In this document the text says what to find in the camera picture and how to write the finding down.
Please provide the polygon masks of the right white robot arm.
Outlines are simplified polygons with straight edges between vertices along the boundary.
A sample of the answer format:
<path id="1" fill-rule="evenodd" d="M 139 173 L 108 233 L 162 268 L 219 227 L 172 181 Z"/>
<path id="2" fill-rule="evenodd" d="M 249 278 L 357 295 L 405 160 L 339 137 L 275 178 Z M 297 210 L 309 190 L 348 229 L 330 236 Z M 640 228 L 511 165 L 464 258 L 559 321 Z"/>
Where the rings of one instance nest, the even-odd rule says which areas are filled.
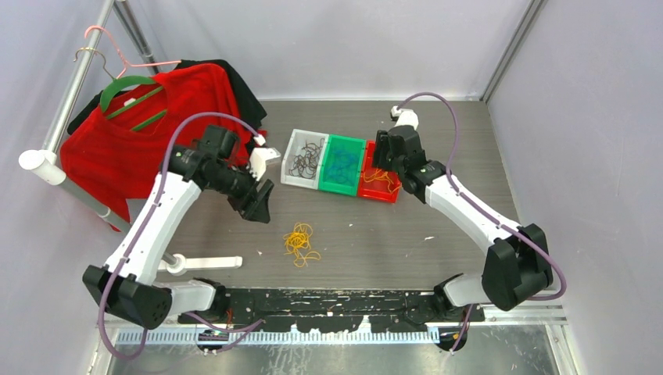
<path id="1" fill-rule="evenodd" d="M 372 165 L 396 173 L 403 190 L 454 222 L 486 256 L 481 274 L 460 273 L 435 286 L 442 320 L 455 320 L 471 304 L 509 311 L 554 283 L 543 230 L 501 216 L 465 190 L 446 166 L 426 157 L 414 127 L 378 131 Z"/>

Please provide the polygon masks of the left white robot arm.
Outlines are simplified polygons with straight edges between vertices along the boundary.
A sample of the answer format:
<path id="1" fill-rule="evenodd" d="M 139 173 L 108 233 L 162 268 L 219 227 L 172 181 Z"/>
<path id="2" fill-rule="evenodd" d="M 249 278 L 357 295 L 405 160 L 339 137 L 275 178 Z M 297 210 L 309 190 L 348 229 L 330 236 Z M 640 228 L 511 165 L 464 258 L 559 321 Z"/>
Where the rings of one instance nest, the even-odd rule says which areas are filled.
<path id="1" fill-rule="evenodd" d="M 149 200 L 117 250 L 82 277 L 100 314 L 153 330 L 168 317 L 195 313 L 211 323 L 228 312 L 224 285 L 205 278 L 158 283 L 166 249 L 185 213 L 205 190 L 226 195 L 244 220 L 269 223 L 274 183 L 263 175 L 280 158 L 275 148 L 254 148 L 247 167 L 229 163 L 238 135 L 209 125 L 195 146 L 174 145 L 155 178 Z"/>

